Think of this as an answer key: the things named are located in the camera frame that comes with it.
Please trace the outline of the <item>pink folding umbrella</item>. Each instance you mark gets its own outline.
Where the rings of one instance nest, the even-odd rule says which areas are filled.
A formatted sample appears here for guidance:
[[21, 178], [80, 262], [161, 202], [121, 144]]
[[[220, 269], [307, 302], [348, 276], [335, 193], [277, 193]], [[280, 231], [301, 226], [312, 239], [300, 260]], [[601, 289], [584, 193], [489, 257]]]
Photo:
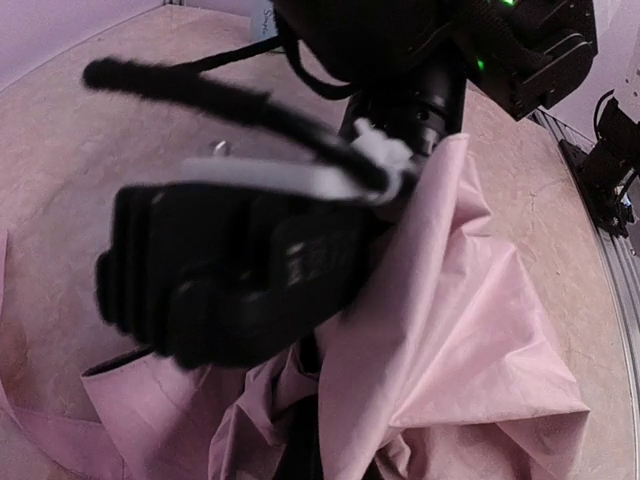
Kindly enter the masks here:
[[86, 288], [58, 282], [60, 234], [1, 239], [5, 479], [269, 479], [293, 409], [319, 399], [329, 479], [566, 479], [589, 414], [464, 134], [428, 161], [355, 305], [320, 327], [321, 370], [292, 347], [249, 371], [151, 354], [106, 364]]

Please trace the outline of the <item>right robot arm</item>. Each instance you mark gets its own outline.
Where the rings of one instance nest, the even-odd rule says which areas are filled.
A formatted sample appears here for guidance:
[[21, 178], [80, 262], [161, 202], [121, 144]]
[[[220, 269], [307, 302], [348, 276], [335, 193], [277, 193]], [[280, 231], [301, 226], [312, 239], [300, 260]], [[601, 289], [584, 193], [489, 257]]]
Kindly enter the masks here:
[[344, 166], [381, 201], [418, 178], [357, 146], [373, 133], [402, 142], [418, 160], [462, 128], [465, 89], [475, 85], [515, 120], [576, 90], [597, 54], [590, 1], [277, 1], [280, 46], [294, 73], [328, 100], [348, 103], [327, 132], [293, 113], [277, 132]]

